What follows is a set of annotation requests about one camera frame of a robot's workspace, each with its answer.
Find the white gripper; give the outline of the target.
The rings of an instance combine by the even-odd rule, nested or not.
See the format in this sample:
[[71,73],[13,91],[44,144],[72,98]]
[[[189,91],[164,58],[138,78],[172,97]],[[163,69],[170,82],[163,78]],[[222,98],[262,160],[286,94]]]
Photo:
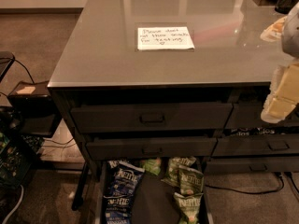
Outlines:
[[263,105],[261,120],[267,123],[279,123],[291,114],[298,102],[299,63],[291,64],[287,68],[278,66],[272,76],[270,96]]

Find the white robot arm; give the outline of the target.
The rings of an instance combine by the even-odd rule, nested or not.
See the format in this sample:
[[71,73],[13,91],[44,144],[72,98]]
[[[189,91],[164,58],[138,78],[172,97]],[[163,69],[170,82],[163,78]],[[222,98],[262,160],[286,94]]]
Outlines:
[[282,51],[294,60],[288,66],[278,66],[270,83],[261,112],[261,120],[279,123],[287,118],[299,104],[299,3],[287,16],[266,28],[260,38],[264,41],[281,41]]

